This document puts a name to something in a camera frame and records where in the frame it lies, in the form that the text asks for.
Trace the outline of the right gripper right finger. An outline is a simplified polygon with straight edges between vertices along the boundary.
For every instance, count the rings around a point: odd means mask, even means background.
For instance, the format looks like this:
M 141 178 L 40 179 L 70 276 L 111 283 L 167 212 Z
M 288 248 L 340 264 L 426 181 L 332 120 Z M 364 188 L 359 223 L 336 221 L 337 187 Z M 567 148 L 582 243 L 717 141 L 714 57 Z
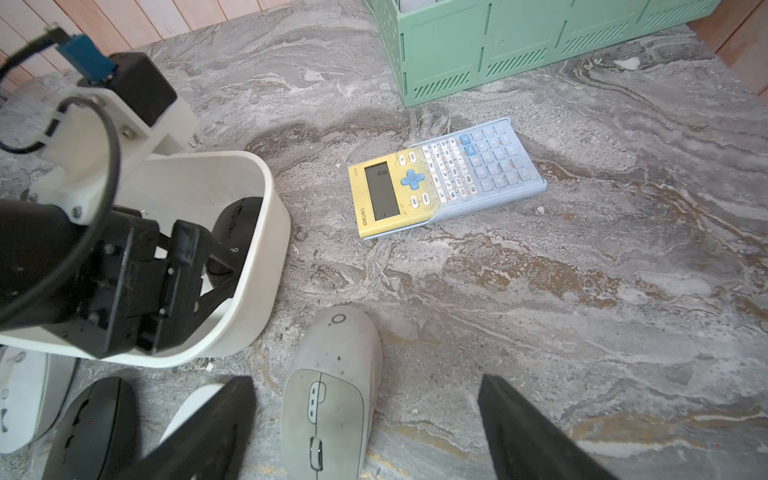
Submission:
M 504 378 L 482 377 L 478 406 L 497 478 L 616 480 Z

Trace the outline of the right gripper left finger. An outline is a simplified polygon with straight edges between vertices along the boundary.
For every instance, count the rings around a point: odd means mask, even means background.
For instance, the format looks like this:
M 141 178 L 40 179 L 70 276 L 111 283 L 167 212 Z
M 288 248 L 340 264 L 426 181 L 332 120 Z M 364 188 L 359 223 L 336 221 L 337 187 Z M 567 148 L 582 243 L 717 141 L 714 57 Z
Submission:
M 120 479 L 237 479 L 256 416 L 249 376 L 230 379 Z

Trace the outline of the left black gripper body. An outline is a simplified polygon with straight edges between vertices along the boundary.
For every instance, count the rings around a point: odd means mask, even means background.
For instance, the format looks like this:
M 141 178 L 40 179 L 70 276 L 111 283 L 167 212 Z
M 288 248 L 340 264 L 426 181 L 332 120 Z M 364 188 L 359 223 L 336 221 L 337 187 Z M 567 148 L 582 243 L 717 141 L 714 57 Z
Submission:
M 9 307 L 59 267 L 86 227 L 58 207 L 1 203 L 1 306 Z M 83 262 L 66 269 L 60 286 L 3 318 L 1 330 L 42 327 L 95 358 L 151 348 L 165 262 L 157 222 L 115 208 Z

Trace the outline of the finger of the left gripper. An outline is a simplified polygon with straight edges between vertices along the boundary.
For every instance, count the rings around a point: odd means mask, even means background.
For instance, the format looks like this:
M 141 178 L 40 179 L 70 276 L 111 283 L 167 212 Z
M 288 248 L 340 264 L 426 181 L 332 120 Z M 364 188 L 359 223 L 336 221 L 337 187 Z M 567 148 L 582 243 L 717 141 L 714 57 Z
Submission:
M 195 312 L 202 289 L 202 275 L 213 245 L 204 227 L 178 220 L 161 261 L 163 274 L 154 311 L 142 317 L 136 346 L 150 354 L 178 347 L 202 321 Z
M 197 319 L 204 322 L 225 300 L 234 295 L 244 266 L 244 258 L 219 242 L 211 247 L 206 274 L 212 289 L 197 302 Z

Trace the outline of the black logo mouse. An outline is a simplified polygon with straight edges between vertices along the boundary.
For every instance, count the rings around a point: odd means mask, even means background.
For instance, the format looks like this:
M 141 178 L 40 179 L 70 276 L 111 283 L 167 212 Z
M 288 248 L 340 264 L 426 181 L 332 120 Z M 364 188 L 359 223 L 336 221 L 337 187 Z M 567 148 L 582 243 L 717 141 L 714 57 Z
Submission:
M 245 260 L 262 204 L 262 197 L 246 197 L 227 206 L 216 220 L 213 237 Z

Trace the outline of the white plastic storage box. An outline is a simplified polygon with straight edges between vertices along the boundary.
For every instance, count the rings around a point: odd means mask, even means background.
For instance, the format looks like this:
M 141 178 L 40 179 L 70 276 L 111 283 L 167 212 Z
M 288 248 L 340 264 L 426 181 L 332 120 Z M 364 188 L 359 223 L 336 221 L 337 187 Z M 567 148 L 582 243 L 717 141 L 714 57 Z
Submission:
M 258 156 L 152 156 L 122 183 L 86 259 L 3 321 L 1 342 L 150 368 L 234 354 L 269 320 L 289 236 Z

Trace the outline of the black ribbed mouse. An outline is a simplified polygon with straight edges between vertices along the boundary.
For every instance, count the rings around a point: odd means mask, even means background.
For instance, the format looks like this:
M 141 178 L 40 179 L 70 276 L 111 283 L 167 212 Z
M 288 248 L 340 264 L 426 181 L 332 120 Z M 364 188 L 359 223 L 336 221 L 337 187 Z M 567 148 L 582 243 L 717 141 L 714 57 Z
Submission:
M 100 379 L 83 390 L 59 422 L 43 477 L 115 479 L 134 463 L 138 407 L 124 379 Z

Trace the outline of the white grey mouse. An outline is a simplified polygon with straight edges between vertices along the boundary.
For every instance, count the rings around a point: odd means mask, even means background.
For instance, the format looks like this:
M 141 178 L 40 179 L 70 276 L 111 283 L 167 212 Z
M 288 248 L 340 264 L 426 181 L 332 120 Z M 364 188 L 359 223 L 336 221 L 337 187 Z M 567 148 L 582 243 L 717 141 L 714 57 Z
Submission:
M 283 467 L 290 479 L 357 479 L 383 370 L 373 320 L 350 305 L 322 310 L 300 340 L 284 387 Z

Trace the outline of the white slim mouse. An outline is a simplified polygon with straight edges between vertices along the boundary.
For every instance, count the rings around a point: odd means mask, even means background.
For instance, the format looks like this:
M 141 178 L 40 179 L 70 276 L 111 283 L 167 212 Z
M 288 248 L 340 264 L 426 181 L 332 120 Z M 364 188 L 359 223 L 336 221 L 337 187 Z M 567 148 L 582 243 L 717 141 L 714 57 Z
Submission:
M 198 388 L 190 394 L 176 411 L 170 424 L 161 436 L 160 444 L 165 442 L 176 430 L 178 430 L 193 414 L 206 404 L 224 386 L 223 383 L 212 383 Z

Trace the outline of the yellow blue calculator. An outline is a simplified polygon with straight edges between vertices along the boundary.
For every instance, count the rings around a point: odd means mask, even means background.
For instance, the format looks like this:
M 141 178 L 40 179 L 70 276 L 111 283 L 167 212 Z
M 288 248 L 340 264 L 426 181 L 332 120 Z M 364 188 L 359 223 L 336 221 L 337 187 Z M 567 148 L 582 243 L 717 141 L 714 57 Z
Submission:
M 348 168 L 359 236 L 371 239 L 544 192 L 507 117 Z

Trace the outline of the green plastic file organizer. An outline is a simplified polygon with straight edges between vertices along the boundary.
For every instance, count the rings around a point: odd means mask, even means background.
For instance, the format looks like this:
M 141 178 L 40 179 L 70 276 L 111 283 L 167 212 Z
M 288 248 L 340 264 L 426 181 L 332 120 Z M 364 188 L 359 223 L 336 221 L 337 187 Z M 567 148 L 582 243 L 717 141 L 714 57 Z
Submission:
M 710 15 L 717 0 L 369 1 L 407 107 Z

